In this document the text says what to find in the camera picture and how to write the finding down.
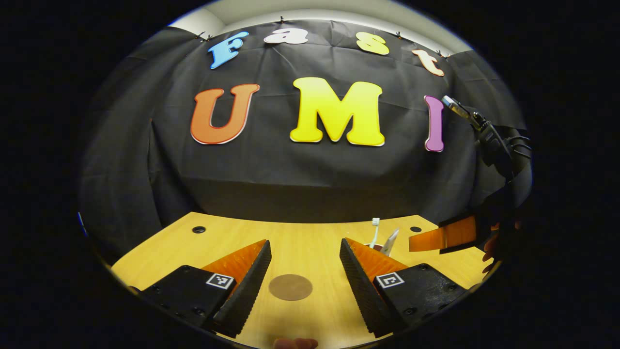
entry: brown circular disc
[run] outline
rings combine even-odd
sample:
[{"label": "brown circular disc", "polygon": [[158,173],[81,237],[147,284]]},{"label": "brown circular disc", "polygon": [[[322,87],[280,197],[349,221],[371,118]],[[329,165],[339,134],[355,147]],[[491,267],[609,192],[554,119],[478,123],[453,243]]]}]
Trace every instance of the brown circular disc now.
[{"label": "brown circular disc", "polygon": [[269,291],[285,301],[298,301],[312,293],[312,283],[301,275],[284,274],[271,280]]}]

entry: wooden table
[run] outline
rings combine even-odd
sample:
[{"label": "wooden table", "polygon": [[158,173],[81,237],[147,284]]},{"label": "wooden table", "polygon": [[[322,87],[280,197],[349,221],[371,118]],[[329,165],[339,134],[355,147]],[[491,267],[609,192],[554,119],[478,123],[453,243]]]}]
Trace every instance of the wooden table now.
[{"label": "wooden table", "polygon": [[[193,233],[196,226],[206,227]],[[424,218],[382,219],[377,243],[386,241],[396,228],[399,236],[391,257],[407,266],[428,263],[464,288],[482,281],[482,262],[475,247],[440,255],[438,250],[409,252],[410,227],[419,233],[437,226]],[[143,290],[178,268],[202,268],[244,246],[268,239],[272,261],[252,312],[235,342],[271,349],[276,338],[314,338],[319,348],[344,348],[375,341],[368,333],[339,258],[344,237],[370,243],[370,221],[335,224],[294,224],[230,219],[191,212],[127,253],[112,271],[127,285]],[[300,301],[284,301],[271,295],[269,282],[282,274],[298,274],[312,282],[312,293]]]}]

